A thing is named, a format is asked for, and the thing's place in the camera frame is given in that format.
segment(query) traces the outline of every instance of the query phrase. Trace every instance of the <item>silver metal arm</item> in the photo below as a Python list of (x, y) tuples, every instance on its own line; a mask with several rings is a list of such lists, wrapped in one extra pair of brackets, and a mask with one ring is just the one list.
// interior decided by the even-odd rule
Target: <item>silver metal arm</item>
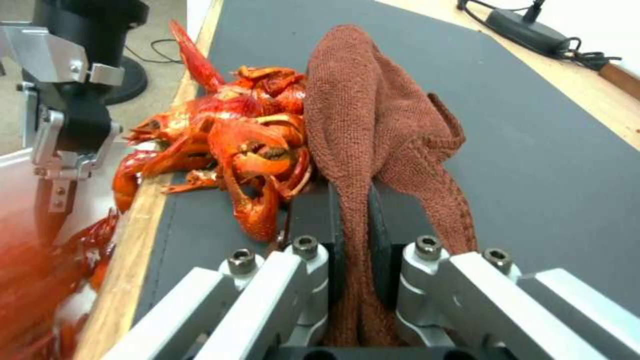
[(308, 346), (324, 335), (328, 252), (302, 236), (272, 252), (196, 359), (262, 359), (271, 346)]
[(640, 320), (564, 270), (521, 276), (499, 249), (450, 256), (433, 237), (404, 248), (396, 322), (414, 345), (451, 346), (450, 328), (522, 359), (640, 358)]
[(518, 286), (609, 359), (640, 358), (640, 319), (566, 270), (526, 275)]
[(262, 358), (271, 345), (315, 345), (328, 319), (328, 260), (315, 238), (302, 236), (266, 261), (239, 249), (217, 272), (194, 268), (104, 359), (179, 359), (213, 329), (197, 359)]
[(233, 278), (194, 268), (103, 359), (180, 359), (237, 295)]

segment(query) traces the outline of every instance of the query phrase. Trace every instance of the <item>wooden board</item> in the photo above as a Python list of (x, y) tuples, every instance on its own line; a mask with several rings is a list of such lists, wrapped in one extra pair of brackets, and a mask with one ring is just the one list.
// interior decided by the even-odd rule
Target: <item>wooden board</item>
[[(571, 63), (550, 60), (519, 47), (475, 23), (468, 15), (455, 9), (455, 0), (419, 1), (383, 0), (383, 3), (436, 19), (478, 29), (496, 38), (498, 43), (528, 64), (538, 74), (584, 108), (602, 124), (640, 150), (640, 102), (622, 92), (596, 72)], [(223, 0), (216, 0), (209, 10), (198, 37), (198, 47), (207, 53), (215, 32)], [(191, 99), (196, 86), (185, 75), (174, 103)], [(78, 359), (96, 359), (107, 351), (130, 328), (147, 270), (150, 250), (156, 237), (156, 227), (162, 215), (165, 196), (162, 186), (169, 177), (145, 181), (130, 210), (129, 221), (119, 239), (95, 310), (87, 324)]]
[[(223, 1), (212, 2), (198, 36), (196, 44), (204, 54), (213, 42)], [(185, 72), (173, 103), (193, 99), (197, 89)], [(99, 359), (131, 328), (166, 199), (161, 191), (170, 179), (171, 175), (163, 175), (142, 183), (74, 358)]]

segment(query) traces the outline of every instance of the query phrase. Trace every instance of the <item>black stand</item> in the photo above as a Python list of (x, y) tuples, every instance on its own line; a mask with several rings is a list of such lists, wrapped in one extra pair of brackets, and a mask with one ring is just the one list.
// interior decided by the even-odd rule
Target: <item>black stand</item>
[(529, 50), (554, 57), (569, 47), (566, 37), (552, 28), (536, 22), (544, 0), (535, 0), (525, 15), (494, 9), (486, 19), (486, 24), (498, 34), (520, 44)]
[(135, 60), (123, 56), (122, 64), (124, 68), (124, 80), (122, 85), (115, 87), (104, 98), (105, 105), (120, 104), (129, 101), (147, 88), (147, 73), (145, 69)]

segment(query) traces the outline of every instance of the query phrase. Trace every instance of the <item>knit cloth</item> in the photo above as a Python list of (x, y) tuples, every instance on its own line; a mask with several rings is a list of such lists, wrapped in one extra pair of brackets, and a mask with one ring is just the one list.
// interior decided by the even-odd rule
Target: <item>knit cloth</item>
[(398, 345), (393, 312), (373, 287), (367, 243), (371, 180), (416, 197), (449, 252), (475, 250), (469, 206), (442, 165), (465, 135), (435, 94), (425, 94), (355, 26), (337, 26), (324, 36), (307, 75), (308, 144), (340, 197), (347, 265), (344, 294), (331, 311), (324, 342)]

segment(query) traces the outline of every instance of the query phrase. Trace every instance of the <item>wooden table edge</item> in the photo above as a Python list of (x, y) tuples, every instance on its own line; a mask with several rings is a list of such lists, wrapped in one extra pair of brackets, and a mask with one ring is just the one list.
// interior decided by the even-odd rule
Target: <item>wooden table edge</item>
[[(196, 45), (207, 54), (211, 48), (224, 0), (213, 0)], [(174, 104), (193, 99), (198, 86), (185, 72)], [(119, 225), (118, 247), (93, 311), (85, 325), (74, 359), (101, 358), (131, 328), (144, 282), (165, 195), (162, 188), (171, 175), (145, 180)]]

